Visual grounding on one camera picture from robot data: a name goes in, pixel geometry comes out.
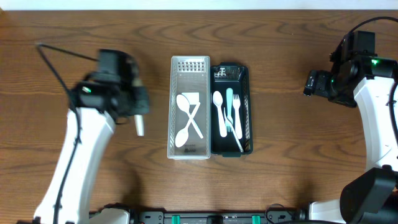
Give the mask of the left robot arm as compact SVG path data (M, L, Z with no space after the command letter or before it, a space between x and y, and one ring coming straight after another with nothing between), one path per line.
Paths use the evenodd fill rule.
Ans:
M119 118L133 117L144 135L149 96L136 60L117 50L101 50L96 71L67 91L67 131L49 188L33 223L129 223L129 212L107 208L90 217L90 198L100 162Z

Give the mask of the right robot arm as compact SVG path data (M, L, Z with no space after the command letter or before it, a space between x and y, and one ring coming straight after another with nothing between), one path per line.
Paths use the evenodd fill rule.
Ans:
M364 174L336 200L313 202L308 219L318 223L397 223L397 62L359 57L336 73L312 70L304 95L358 107L366 143Z

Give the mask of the pink-white plastic fork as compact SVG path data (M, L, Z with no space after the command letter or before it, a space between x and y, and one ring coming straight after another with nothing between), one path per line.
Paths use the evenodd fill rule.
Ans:
M233 108L234 108L234 115L235 115L235 125L234 130L238 139L243 137L242 126L241 126L241 119L239 114L239 109L241 106L241 101L238 94L233 95Z

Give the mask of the white plastic fork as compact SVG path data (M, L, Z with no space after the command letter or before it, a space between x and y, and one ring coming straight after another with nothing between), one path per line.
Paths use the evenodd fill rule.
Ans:
M232 124L231 121L227 118L225 109L223 109L223 116L224 116L224 121L225 121L225 123L226 123L226 124L230 127L230 129L231 129L231 132L232 132L232 134L233 134L233 136L234 136L234 138L235 138L236 144L238 145L238 148L239 148L240 152L244 152L243 147L242 147L242 145L241 145L241 143L240 143L240 140L239 140L239 138L238 138L238 136L237 136L237 134L236 134L236 131L235 131L234 128L233 128L233 124Z

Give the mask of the pink plastic spoon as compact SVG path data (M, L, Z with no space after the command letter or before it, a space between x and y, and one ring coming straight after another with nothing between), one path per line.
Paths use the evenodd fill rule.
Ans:
M218 112L218 123L219 123L219 131L220 136L222 138L227 136L226 125L223 117L223 112L221 111L221 106L223 104L223 97L219 91L215 91L213 93L213 103L215 104Z

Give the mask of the light green plastic fork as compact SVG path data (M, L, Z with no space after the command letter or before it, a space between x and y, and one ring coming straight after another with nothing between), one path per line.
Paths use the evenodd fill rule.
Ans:
M226 89L226 104L227 104L227 118L233 123L232 119L232 107L233 107L233 89Z

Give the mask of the white plastic spoon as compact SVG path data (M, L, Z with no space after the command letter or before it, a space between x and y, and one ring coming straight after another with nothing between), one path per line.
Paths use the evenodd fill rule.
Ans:
M138 136L144 136L144 117L141 114L134 116L134 122L136 127L136 133Z
M188 115L188 122L187 122L186 126L183 129L181 129L175 137L175 145L177 147L182 147L186 143L186 141L189 137L188 128L189 128L190 124L193 122L193 117L196 115L196 113L198 111L198 107L200 105L196 105L195 109L193 110L193 115L191 115L189 112L189 109L190 109L189 102L179 99L179 100L177 100L177 105L182 111L186 112L186 114Z
M201 139L203 139L203 134L200 131L200 128L198 127L198 125L196 124L196 122L194 120L194 117L200 107L200 103L197 103L193 110L193 113L190 113L190 102L187 100L187 98L185 96L178 95L177 96L177 105L183 112L185 112L188 115L188 122L187 122L186 126L177 133L176 139L181 140L181 141L183 139L187 140L188 136L189 136L188 128L191 124L195 128L195 131L197 132L199 137Z

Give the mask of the black plastic basket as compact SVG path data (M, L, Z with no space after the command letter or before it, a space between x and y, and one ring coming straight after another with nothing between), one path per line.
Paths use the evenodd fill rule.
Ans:
M252 121L251 121L251 97L249 86L249 70L246 66L234 62L222 62L213 65L211 72L211 93L219 91L223 97L223 109L227 115L226 89L232 88L233 94L238 94L241 106L239 109L243 137L240 143L244 152L240 152L235 138L230 131L222 138L219 131L218 112L214 103L211 104L211 152L223 157L240 157L253 151ZM232 107L233 128L235 125L234 108Z

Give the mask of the clear plastic basket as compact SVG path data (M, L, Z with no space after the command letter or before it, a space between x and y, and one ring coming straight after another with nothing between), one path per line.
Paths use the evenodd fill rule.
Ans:
M210 158L210 58L173 56L167 157L175 160Z

